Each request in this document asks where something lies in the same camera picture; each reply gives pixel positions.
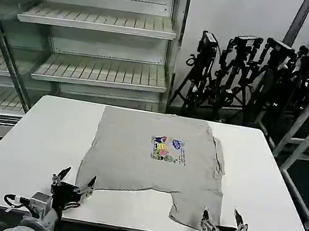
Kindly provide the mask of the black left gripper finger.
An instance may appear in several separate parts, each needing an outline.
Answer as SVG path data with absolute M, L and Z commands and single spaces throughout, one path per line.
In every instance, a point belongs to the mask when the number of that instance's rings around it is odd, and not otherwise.
M 62 169 L 58 174 L 53 174 L 52 177 L 52 186 L 66 186 L 67 183 L 64 182 L 64 178 L 71 170 L 72 167 L 68 167 L 66 169 Z
M 76 186 L 74 189 L 74 193 L 81 199 L 88 198 L 93 193 L 96 179 L 96 176 L 94 176 L 87 184 L 84 184 L 82 186 Z

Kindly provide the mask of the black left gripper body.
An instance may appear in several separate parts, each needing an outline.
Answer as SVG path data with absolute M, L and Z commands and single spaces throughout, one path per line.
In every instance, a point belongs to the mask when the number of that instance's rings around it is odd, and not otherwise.
M 66 182 L 53 184 L 52 187 L 52 208 L 57 213 L 62 213 L 65 209 L 80 206 L 81 191 L 78 187 Z

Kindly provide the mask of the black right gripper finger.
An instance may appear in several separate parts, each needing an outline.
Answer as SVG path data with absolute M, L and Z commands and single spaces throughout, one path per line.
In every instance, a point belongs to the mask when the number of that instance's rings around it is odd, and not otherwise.
M 219 231 L 219 227 L 211 221 L 209 217 L 209 212 L 206 209 L 202 213 L 200 226 L 202 231 Z
M 242 215 L 237 211 L 237 209 L 234 210 L 234 215 L 237 225 L 235 231 L 247 231 L 249 228 L 248 224 L 243 221 Z

